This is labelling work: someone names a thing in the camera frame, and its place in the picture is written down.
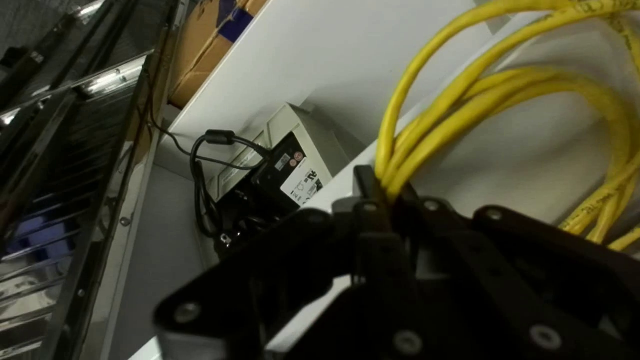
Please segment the white panel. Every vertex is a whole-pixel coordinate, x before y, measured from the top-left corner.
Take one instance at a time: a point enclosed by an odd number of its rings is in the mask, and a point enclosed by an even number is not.
[[[172,130],[240,130],[284,102],[317,108],[369,142],[407,59],[472,0],[269,0],[232,52],[176,118]],[[434,92],[490,39],[478,25],[456,39],[418,79],[407,104]]]
[[[513,17],[498,37],[527,20],[531,16]],[[625,98],[638,95],[624,43],[599,21],[541,35],[515,49],[501,66],[540,61],[581,72]],[[484,203],[504,203],[555,222],[604,174],[609,140],[597,118],[572,94],[538,98],[478,125],[448,153],[430,162],[414,183],[418,191],[445,197],[463,213]],[[373,152],[369,145],[353,163],[369,163]],[[351,168],[305,206],[327,209],[334,197],[347,194]]]

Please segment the bundle of yellow cables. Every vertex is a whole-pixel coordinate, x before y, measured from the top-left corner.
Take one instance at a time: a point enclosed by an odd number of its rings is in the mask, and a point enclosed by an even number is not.
[[[547,14],[478,55],[395,136],[398,114],[407,89],[424,64],[452,35],[496,16],[527,9],[544,9]],[[553,66],[520,66],[494,73],[486,73],[486,69],[506,52],[534,35],[587,17],[601,17],[621,35],[640,73],[640,42],[624,17],[628,9],[640,9],[640,0],[490,0],[452,20],[410,61],[383,111],[378,133],[376,175],[382,180],[387,199],[393,201],[410,178],[437,149],[469,132],[482,119],[536,95],[575,92],[601,114],[609,132],[612,158],[601,183],[562,222],[562,227],[601,244],[636,189],[636,174],[640,172],[640,138],[636,133],[640,133],[640,123],[633,108],[609,87]],[[636,239],[640,239],[640,225],[607,246],[624,249]]]

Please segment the cardboard box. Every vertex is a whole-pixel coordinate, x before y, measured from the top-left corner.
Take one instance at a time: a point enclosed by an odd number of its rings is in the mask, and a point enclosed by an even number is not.
[[[237,39],[266,0],[199,0],[188,16],[173,64],[169,102],[177,108]]]

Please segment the white label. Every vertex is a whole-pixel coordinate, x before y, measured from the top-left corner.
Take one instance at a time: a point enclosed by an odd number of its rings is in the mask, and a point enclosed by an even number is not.
[[[309,165],[308,158],[303,158],[280,185],[280,189],[298,206],[309,199],[319,188],[322,181],[317,178],[317,172]]]

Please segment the black mechanical part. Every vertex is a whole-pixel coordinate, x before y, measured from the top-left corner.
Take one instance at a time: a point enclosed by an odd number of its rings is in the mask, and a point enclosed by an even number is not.
[[[500,206],[463,217],[410,188],[389,206],[353,174],[331,216],[299,209],[163,299],[163,357],[640,357],[633,260]],[[264,349],[346,273],[290,349]]]

